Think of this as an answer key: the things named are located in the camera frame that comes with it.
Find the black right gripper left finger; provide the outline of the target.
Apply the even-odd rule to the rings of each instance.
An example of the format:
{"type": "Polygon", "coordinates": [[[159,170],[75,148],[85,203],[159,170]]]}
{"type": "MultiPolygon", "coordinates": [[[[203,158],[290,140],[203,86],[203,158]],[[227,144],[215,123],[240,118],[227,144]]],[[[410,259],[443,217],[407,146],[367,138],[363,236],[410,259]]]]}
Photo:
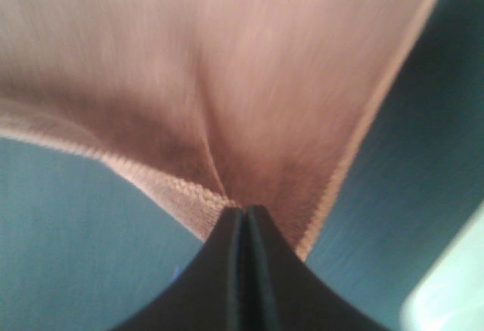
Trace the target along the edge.
{"type": "Polygon", "coordinates": [[[242,330],[239,245],[244,214],[225,208],[195,259],[115,330],[242,330]]]}

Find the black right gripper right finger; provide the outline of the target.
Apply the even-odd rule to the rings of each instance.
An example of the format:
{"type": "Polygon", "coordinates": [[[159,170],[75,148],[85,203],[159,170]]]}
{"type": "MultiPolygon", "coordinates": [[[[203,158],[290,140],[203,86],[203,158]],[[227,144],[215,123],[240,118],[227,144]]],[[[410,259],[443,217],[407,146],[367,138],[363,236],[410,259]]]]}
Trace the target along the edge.
{"type": "Polygon", "coordinates": [[[248,330],[381,330],[298,258],[268,210],[247,210],[251,315],[248,330]]]}

